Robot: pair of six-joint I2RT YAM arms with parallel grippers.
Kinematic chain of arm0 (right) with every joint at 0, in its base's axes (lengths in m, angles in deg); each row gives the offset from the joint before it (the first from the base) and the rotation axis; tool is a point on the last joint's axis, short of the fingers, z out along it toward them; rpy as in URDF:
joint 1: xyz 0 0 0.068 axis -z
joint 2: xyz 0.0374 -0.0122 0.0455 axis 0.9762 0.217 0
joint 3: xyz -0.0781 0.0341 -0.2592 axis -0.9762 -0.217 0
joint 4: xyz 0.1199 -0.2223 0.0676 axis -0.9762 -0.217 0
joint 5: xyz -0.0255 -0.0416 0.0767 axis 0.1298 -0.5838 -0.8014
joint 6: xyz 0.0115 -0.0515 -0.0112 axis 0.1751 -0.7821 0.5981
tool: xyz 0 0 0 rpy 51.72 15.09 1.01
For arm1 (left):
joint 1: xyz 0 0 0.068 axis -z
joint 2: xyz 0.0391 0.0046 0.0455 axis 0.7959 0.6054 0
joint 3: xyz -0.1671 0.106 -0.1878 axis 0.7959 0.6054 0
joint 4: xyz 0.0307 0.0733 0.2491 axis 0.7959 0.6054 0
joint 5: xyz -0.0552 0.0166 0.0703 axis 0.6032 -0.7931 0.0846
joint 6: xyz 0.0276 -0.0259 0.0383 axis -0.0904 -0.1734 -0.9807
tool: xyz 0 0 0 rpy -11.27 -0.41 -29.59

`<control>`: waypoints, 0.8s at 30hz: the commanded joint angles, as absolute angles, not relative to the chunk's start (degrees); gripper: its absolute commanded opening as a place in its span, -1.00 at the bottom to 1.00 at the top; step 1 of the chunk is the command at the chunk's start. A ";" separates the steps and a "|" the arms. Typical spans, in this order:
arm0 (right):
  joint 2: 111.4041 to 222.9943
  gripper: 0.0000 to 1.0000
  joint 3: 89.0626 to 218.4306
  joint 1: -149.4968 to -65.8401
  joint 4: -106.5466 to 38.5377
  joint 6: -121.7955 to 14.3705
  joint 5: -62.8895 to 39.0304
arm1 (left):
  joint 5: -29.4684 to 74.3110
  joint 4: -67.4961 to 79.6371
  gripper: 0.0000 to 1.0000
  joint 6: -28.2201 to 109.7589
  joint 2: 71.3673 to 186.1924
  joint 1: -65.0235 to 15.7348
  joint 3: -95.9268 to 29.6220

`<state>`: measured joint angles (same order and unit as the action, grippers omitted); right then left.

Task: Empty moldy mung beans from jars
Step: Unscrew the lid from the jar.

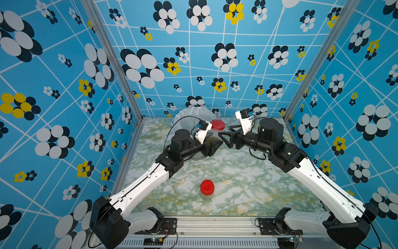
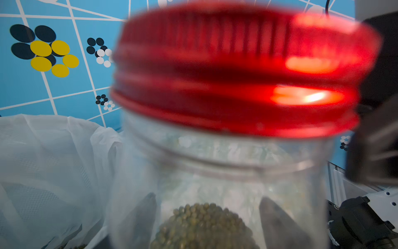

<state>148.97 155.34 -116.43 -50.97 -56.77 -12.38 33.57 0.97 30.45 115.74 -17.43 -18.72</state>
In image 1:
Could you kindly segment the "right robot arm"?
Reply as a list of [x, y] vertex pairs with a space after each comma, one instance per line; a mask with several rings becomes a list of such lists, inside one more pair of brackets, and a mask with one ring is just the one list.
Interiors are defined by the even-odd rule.
[[257, 132], [251, 130], [251, 118], [231, 126], [219, 137], [229, 148], [260, 151], [276, 167], [306, 186], [327, 207], [325, 212], [302, 212], [289, 207], [279, 211], [274, 219], [275, 230], [286, 234], [289, 230], [302, 230], [328, 235], [345, 249], [362, 245], [369, 232], [378, 208], [372, 203], [356, 199], [322, 173], [308, 155], [295, 144], [284, 140], [284, 127], [273, 118], [260, 120]]

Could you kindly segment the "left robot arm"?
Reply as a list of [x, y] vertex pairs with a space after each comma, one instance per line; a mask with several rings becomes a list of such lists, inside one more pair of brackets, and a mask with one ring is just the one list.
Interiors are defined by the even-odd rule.
[[208, 141], [200, 131], [193, 139], [188, 130], [180, 129], [150, 168], [136, 181], [108, 199], [99, 197], [93, 204], [90, 229], [107, 249], [116, 248], [128, 235], [141, 231], [158, 233], [164, 216], [154, 207], [131, 215], [135, 207], [156, 187], [177, 173], [196, 154], [211, 157], [223, 144]]

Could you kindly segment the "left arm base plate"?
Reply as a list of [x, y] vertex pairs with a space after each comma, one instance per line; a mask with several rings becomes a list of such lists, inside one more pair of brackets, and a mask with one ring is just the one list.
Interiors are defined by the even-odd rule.
[[135, 234], [136, 235], [149, 235], [149, 234], [160, 234], [160, 235], [175, 235], [176, 234], [176, 228], [177, 228], [177, 218], [164, 218], [162, 220], [162, 223], [156, 223], [154, 228], [150, 230], [142, 230], [138, 231]]

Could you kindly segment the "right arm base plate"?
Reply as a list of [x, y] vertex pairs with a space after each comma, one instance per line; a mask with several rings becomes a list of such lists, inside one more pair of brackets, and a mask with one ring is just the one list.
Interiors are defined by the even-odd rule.
[[290, 229], [284, 221], [273, 218], [256, 218], [255, 225], [260, 229], [262, 235], [281, 235], [297, 237], [302, 235], [302, 230]]

